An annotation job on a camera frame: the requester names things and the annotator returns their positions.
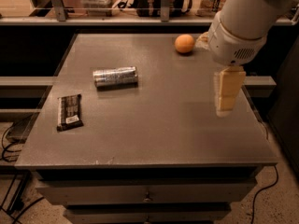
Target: black cable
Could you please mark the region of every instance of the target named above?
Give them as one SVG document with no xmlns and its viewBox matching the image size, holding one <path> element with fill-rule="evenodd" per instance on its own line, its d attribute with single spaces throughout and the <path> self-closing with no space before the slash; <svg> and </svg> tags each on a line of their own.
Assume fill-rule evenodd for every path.
<svg viewBox="0 0 299 224">
<path fill-rule="evenodd" d="M 277 179 L 275 180 L 275 182 L 274 182 L 273 184 L 267 186 L 267 187 L 264 187 L 264 188 L 262 188 L 262 189 L 259 189 L 259 190 L 257 191 L 257 193 L 255 193 L 255 195 L 254 195 L 253 203 L 252 203 L 252 218 L 251 218 L 251 224 L 253 224 L 253 221 L 254 221 L 254 214 L 255 214 L 255 212 L 254 212 L 254 204 L 255 204 L 256 197 L 258 196 L 258 194 L 259 194 L 261 191 L 266 190 L 266 189 L 270 189 L 270 188 L 274 187 L 274 186 L 276 185 L 276 183 L 278 182 L 278 169 L 277 169 L 276 166 L 274 166 L 274 168 L 275 168 L 275 171 L 276 171 L 276 173 L 277 173 Z"/>
<path fill-rule="evenodd" d="M 118 8 L 119 8 L 120 10 L 126 8 L 128 2 L 129 2 L 129 0 L 127 0 L 127 1 L 125 1 L 125 2 L 119 2 L 119 3 L 118 3 Z"/>
<path fill-rule="evenodd" d="M 7 210 L 6 209 L 4 209 L 3 207 L 1 207 L 0 208 L 0 211 L 4 211 L 5 212 L 5 214 L 6 215 L 8 215 L 11 219 L 13 219 L 13 220 L 15 220 L 16 218 L 15 217 L 13 217 L 11 214 L 9 214 L 8 212 L 7 212 Z"/>
<path fill-rule="evenodd" d="M 5 146 L 4 146 L 4 142 L 3 142 L 4 137 L 5 137 L 5 135 L 7 134 L 7 132 L 8 132 L 13 126 L 14 126 L 13 124 L 10 125 L 10 126 L 3 132 L 3 134 L 2 134 L 2 138 L 1 138 L 1 145 L 2 145 L 2 148 L 5 148 Z"/>
<path fill-rule="evenodd" d="M 264 125 L 264 123 L 262 121 L 259 121 L 259 122 L 263 125 L 263 127 L 265 129 L 265 138 L 266 138 L 266 140 L 269 140 L 269 132 L 268 132 L 267 127 Z"/>
<path fill-rule="evenodd" d="M 12 224 L 16 224 L 18 219 L 29 209 L 31 208 L 33 205 L 35 205 L 36 203 L 42 201 L 44 199 L 44 197 L 38 198 L 36 199 L 34 202 L 32 202 L 31 204 L 29 204 L 28 206 L 26 206 L 18 215 L 17 217 L 14 219 L 14 221 L 12 222 Z"/>
<path fill-rule="evenodd" d="M 18 142 L 14 142 L 14 143 L 11 143 L 11 144 L 9 144 L 8 146 L 6 146 L 6 147 L 2 150 L 0 160 L 6 161 L 6 162 L 14 162 L 14 161 L 16 161 L 16 160 L 18 159 L 19 155 L 5 156 L 5 155 L 6 155 L 6 152 L 21 152 L 21 150 L 15 150 L 15 151 L 8 150 L 10 147 L 13 147 L 13 146 L 15 146 L 15 145 L 18 145 Z"/>
<path fill-rule="evenodd" d="M 29 116 L 27 116 L 27 117 L 25 117 L 25 118 L 23 118 L 23 119 L 21 119 L 21 120 L 15 122 L 15 123 L 13 123 L 10 127 L 8 127 L 8 128 L 3 132 L 2 137 L 1 137 L 1 145 L 2 145 L 3 151 L 2 151 L 2 153 L 1 153 L 0 161 L 3 160 L 3 161 L 6 161 L 6 162 L 14 162 L 14 161 L 16 161 L 16 160 L 18 159 L 19 155 L 10 155 L 10 156 L 6 156 L 6 157 L 5 157 L 5 153 L 6 153 L 6 152 L 9 152 L 9 153 L 21 152 L 21 149 L 20 149 L 20 150 L 8 150 L 10 147 L 12 147 L 12 146 L 14 146 L 14 145 L 17 145 L 18 142 L 17 142 L 17 141 L 16 141 L 16 142 L 13 142 L 13 143 L 11 143 L 11 144 L 9 144 L 8 146 L 5 147 L 5 145 L 4 145 L 4 137 L 5 137 L 5 135 L 7 134 L 7 132 L 9 132 L 9 130 L 10 130 L 11 128 L 15 127 L 15 126 L 18 125 L 20 122 L 22 122 L 22 121 L 24 121 L 24 120 L 26 120 L 26 119 L 28 119 L 28 118 L 30 118 L 30 117 L 32 117 L 32 116 L 33 116 L 33 114 L 31 114 L 31 115 L 29 115 Z"/>
</svg>

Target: cable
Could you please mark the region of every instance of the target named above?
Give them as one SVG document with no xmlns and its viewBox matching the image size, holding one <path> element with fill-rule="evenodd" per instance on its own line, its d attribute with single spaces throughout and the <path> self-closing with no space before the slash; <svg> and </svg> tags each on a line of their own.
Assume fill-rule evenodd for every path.
<svg viewBox="0 0 299 224">
<path fill-rule="evenodd" d="M 1 153 L 0 161 L 3 160 L 3 161 L 6 161 L 6 162 L 14 162 L 14 161 L 16 161 L 16 160 L 18 159 L 19 155 L 5 156 L 6 152 L 8 152 L 8 153 L 16 153 L 16 152 L 21 152 L 21 149 L 20 149 L 20 150 L 8 150 L 10 147 L 12 147 L 12 146 L 14 146 L 14 145 L 17 145 L 18 142 L 17 142 L 17 141 L 16 141 L 16 142 L 13 142 L 13 143 L 11 143 L 11 144 L 9 144 L 8 146 L 5 147 L 5 145 L 4 145 L 4 137 L 5 137 L 5 135 L 7 134 L 7 132 L 9 132 L 9 130 L 10 130 L 11 128 L 15 127 L 15 126 L 18 125 L 20 122 L 22 122 L 22 121 L 24 121 L 24 120 L 26 120 L 26 119 L 28 119 L 28 118 L 30 118 L 30 117 L 32 117 L 32 116 L 33 116 L 33 114 L 31 114 L 31 115 L 29 115 L 29 116 L 27 116 L 27 117 L 25 117 L 25 118 L 23 118 L 23 119 L 21 119 L 21 120 L 15 122 L 15 123 L 13 123 L 10 127 L 8 127 L 8 128 L 3 132 L 2 137 L 1 137 L 1 145 L 2 145 L 3 151 L 2 151 L 2 153 Z"/>
<path fill-rule="evenodd" d="M 1 210 L 4 211 L 5 214 L 8 215 L 11 219 L 13 219 L 13 220 L 16 219 L 16 218 L 13 217 L 11 214 L 9 214 L 9 213 L 7 212 L 7 210 L 5 210 L 3 207 L 1 207 L 0 211 L 1 211 Z"/>
<path fill-rule="evenodd" d="M 7 132 L 8 132 L 13 126 L 14 126 L 13 124 L 10 125 L 10 126 L 3 132 L 3 134 L 2 134 L 1 145 L 2 145 L 2 148 L 3 148 L 3 149 L 5 148 L 5 146 L 4 146 L 4 142 L 3 142 L 4 137 L 5 137 L 5 135 L 7 134 Z"/>
<path fill-rule="evenodd" d="M 38 198 L 36 199 L 34 202 L 32 202 L 31 204 L 29 204 L 26 208 L 24 208 L 18 215 L 17 217 L 14 219 L 14 221 L 12 222 L 12 224 L 16 224 L 18 219 L 29 209 L 31 208 L 33 205 L 35 205 L 36 203 L 42 201 L 44 199 L 44 197 Z"/>
<path fill-rule="evenodd" d="M 270 189 L 270 188 L 274 187 L 274 186 L 276 185 L 276 183 L 278 182 L 278 169 L 277 169 L 276 166 L 274 166 L 274 168 L 275 168 L 275 171 L 276 171 L 276 173 L 277 173 L 277 179 L 275 180 L 275 182 L 274 182 L 273 184 L 267 186 L 267 187 L 264 187 L 264 188 L 262 188 L 262 189 L 259 189 L 259 190 L 257 191 L 257 193 L 255 193 L 255 195 L 254 195 L 253 203 L 252 203 L 252 219 L 251 219 L 251 224 L 253 224 L 253 221 L 254 221 L 254 204 L 255 204 L 256 197 L 258 196 L 258 194 L 259 194 L 261 191 L 266 190 L 266 189 Z"/>
<path fill-rule="evenodd" d="M 2 150 L 0 160 L 6 161 L 6 162 L 14 162 L 14 161 L 16 161 L 18 159 L 19 155 L 5 156 L 5 154 L 6 154 L 6 152 L 21 152 L 21 150 L 14 150 L 14 151 L 8 150 L 10 147 L 13 147 L 13 146 L 18 145 L 18 144 L 19 144 L 18 142 L 14 142 L 14 143 L 11 143 L 8 146 L 6 146 Z"/>
<path fill-rule="evenodd" d="M 268 131 L 267 127 L 264 125 L 264 123 L 263 123 L 262 121 L 259 121 L 259 122 L 260 122 L 260 123 L 263 125 L 263 127 L 265 128 L 265 133 L 266 133 L 266 137 L 265 137 L 265 138 L 266 138 L 266 140 L 268 140 L 268 139 L 269 139 L 269 131 Z M 279 180 L 278 169 L 277 169 L 276 166 L 274 166 L 274 169 L 275 169 L 275 172 L 276 172 L 276 174 L 277 174 L 277 178 L 276 178 L 275 182 L 274 182 L 273 184 L 267 186 L 267 187 L 264 187 L 264 188 L 262 188 L 262 189 L 259 189 L 259 190 L 255 193 L 255 195 L 254 195 L 254 197 L 253 197 L 253 201 L 252 201 L 252 217 L 251 217 L 251 224 L 253 224 L 253 222 L 254 222 L 254 215 L 255 215 L 255 211 L 254 211 L 255 206 L 254 206 L 254 205 L 255 205 L 255 200 L 256 200 L 258 194 L 259 194 L 261 191 L 263 191 L 263 190 L 270 189 L 270 188 L 274 187 L 274 186 L 276 185 L 276 183 L 278 182 L 278 180 Z"/>
</svg>

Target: drawer handle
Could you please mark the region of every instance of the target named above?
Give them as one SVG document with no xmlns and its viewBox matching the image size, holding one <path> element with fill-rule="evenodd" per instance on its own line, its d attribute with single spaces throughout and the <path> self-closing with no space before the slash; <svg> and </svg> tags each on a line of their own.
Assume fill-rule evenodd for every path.
<svg viewBox="0 0 299 224">
<path fill-rule="evenodd" d="M 143 199 L 143 203 L 151 203 L 151 202 L 152 202 L 152 198 L 150 197 L 150 193 L 147 192 L 146 197 Z"/>
<path fill-rule="evenodd" d="M 147 217 L 146 221 L 143 222 L 143 224 L 151 224 L 151 222 L 150 222 L 150 217 Z"/>
</svg>

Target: gray table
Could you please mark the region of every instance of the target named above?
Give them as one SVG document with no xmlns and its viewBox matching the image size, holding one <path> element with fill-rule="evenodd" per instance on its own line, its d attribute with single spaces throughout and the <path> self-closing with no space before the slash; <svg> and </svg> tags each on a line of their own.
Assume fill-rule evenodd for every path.
<svg viewBox="0 0 299 224">
<path fill-rule="evenodd" d="M 216 115 L 213 77 L 221 67 L 212 62 L 207 50 L 195 48 L 191 54 L 178 54 L 174 49 L 177 36 L 77 36 L 16 164 L 20 169 L 39 173 L 39 190 L 52 203 L 98 205 L 102 204 L 99 200 L 105 199 L 104 204 L 138 204 L 126 198 L 125 201 L 117 201 L 116 198 L 110 202 L 108 197 L 103 199 L 103 196 L 85 200 L 83 196 L 86 193 L 76 200 L 68 200 L 56 197 L 57 192 L 54 195 L 52 188 L 72 189 L 70 197 L 77 195 L 74 193 L 84 193 L 83 187 L 88 187 L 90 194 L 93 187 L 92 193 L 98 193 L 94 194 L 96 196 L 103 193 L 99 187 L 115 188 L 122 183 L 127 188 L 125 192 L 139 186 L 154 194 L 154 191 L 149 191 L 148 183 L 158 183 L 160 188 L 157 176 L 160 179 L 164 176 L 164 184 L 168 187 L 180 185 L 174 189 L 175 192 L 187 187 L 182 185 L 182 180 L 189 180 L 185 185 L 196 183 L 203 187 L 205 183 L 205 191 L 210 192 L 225 189 L 224 179 L 234 180 L 224 182 L 230 188 L 220 200 L 215 195 L 205 198 L 201 195 L 198 200 L 190 199 L 190 202 L 188 198 L 183 201 L 165 198 L 157 203 L 229 203 L 240 200 L 254 187 L 252 178 L 261 168 L 276 163 L 277 157 L 268 146 L 262 127 L 242 91 L 230 116 L 219 118 Z M 137 67 L 137 86 L 104 91 L 95 88 L 93 70 L 124 66 Z M 77 93 L 82 95 L 84 126 L 57 133 L 57 98 Z M 105 171 L 102 177 L 95 177 L 95 174 L 101 175 L 102 170 Z M 196 172 L 186 177 L 189 171 Z M 118 178 L 119 174 L 127 175 L 130 180 L 123 176 Z M 210 186 L 206 185 L 207 176 L 212 179 Z M 241 191 L 239 189 L 242 195 L 237 192 L 237 198 L 229 198 L 232 197 L 231 190 L 237 190 L 234 186 L 236 180 L 239 180 L 238 186 L 243 187 Z M 86 219 L 86 215 L 90 218 L 89 223 L 123 222 L 121 218 L 112 221 L 94 217 L 99 211 L 88 214 L 78 210 L 75 214 L 72 210 L 67 212 L 72 212 L 65 215 L 74 223 L 87 223 L 82 220 Z M 204 216 L 211 220 L 210 214 Z"/>
</svg>

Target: floor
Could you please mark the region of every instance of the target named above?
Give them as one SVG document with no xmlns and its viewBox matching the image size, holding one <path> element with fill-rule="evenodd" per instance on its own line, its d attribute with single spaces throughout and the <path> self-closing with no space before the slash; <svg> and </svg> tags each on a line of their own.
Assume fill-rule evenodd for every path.
<svg viewBox="0 0 299 224">
<path fill-rule="evenodd" d="M 9 127 L 11 123 L 0 123 L 0 136 Z M 255 201 L 255 218 L 254 224 L 291 224 L 298 223 L 299 219 L 299 181 L 292 172 L 288 161 L 282 154 L 280 146 L 276 137 L 271 132 L 271 129 L 264 123 L 261 125 L 264 130 L 264 135 L 268 136 L 269 144 L 279 158 L 277 165 L 278 182 L 277 184 L 266 189 L 257 196 Z M 4 161 L 0 161 L 0 166 L 7 165 Z M 12 176 L 0 176 L 0 201 L 4 199 Z M 250 224 L 252 217 L 252 202 L 255 193 L 266 186 L 273 184 L 276 181 L 277 175 L 274 167 L 265 167 L 257 175 L 257 186 L 246 196 L 242 202 L 232 203 L 232 212 L 224 219 L 215 221 L 215 224 Z M 35 179 L 32 179 L 27 186 L 22 200 L 24 206 L 41 197 L 35 190 Z M 53 206 L 47 200 L 42 200 L 30 208 L 20 218 L 22 224 L 70 224 L 68 220 L 63 217 L 64 208 L 61 206 Z M 15 211 L 12 216 L 16 217 L 20 211 Z M 9 224 L 13 219 L 0 211 L 0 223 Z"/>
</svg>

